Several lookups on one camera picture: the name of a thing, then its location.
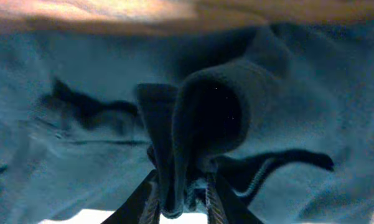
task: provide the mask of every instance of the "garment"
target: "garment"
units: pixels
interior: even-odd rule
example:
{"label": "garment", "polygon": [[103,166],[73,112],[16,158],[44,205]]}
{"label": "garment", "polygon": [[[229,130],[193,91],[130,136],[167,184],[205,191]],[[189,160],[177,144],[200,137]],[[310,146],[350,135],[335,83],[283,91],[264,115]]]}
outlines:
{"label": "garment", "polygon": [[170,38],[0,35],[0,223],[116,210],[154,168],[151,145],[172,150],[167,189],[186,184],[180,161],[217,160],[243,191],[255,158],[326,155],[333,172],[284,164],[246,206],[263,223],[368,223],[374,21]]}

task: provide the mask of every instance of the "wrinkled fabric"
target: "wrinkled fabric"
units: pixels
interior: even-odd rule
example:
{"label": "wrinkled fabric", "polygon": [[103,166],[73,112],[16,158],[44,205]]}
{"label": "wrinkled fabric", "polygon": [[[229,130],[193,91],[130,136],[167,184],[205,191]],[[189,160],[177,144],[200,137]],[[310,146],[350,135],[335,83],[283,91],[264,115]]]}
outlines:
{"label": "wrinkled fabric", "polygon": [[[154,103],[138,105],[143,83],[177,89],[160,93],[175,99],[171,124],[152,121]],[[243,190],[257,169],[249,161],[301,149],[329,156],[334,172],[281,166],[252,201],[241,198],[249,211],[263,223],[368,223],[374,21],[166,39],[0,35],[0,223],[116,210],[154,168],[156,131],[171,132],[176,203],[188,162],[210,170],[205,161],[223,158],[219,172]]]}

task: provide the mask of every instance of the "wooden surface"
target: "wooden surface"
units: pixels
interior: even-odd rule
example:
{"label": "wooden surface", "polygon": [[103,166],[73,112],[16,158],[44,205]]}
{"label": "wooden surface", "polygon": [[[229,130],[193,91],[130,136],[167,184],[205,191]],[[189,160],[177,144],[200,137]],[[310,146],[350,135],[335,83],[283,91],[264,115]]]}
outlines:
{"label": "wooden surface", "polygon": [[374,19],[374,0],[0,0],[0,33],[60,29],[172,35],[269,22]]}

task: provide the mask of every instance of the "clothing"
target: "clothing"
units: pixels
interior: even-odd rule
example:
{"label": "clothing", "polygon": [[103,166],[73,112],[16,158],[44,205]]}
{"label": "clothing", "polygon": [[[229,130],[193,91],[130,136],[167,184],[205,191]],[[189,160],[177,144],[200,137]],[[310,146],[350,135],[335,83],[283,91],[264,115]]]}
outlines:
{"label": "clothing", "polygon": [[217,160],[243,191],[255,158],[327,156],[329,169],[274,170],[248,209],[263,223],[368,223],[374,21],[169,38],[0,35],[0,223],[116,210],[154,168],[150,145],[171,150],[162,194],[179,206],[185,161],[205,170],[201,158]]}

